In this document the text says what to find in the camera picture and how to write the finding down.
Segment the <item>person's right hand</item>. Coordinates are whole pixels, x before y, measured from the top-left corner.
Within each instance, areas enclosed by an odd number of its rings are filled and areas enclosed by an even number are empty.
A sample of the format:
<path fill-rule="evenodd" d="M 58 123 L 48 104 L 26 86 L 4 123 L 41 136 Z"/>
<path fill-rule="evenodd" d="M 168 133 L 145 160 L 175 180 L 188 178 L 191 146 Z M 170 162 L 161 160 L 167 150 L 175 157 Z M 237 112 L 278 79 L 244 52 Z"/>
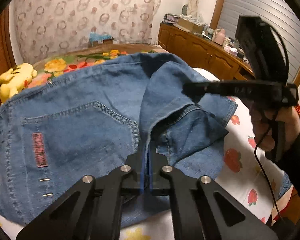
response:
<path fill-rule="evenodd" d="M 285 132 L 284 148 L 286 151 L 300 134 L 300 117 L 295 107 L 283 107 L 278 112 L 274 110 L 262 110 L 261 107 L 253 103 L 250 108 L 251 123 L 255 142 L 259 148 L 270 152 L 275 148 L 277 141 L 277 123 L 284 123 Z"/>

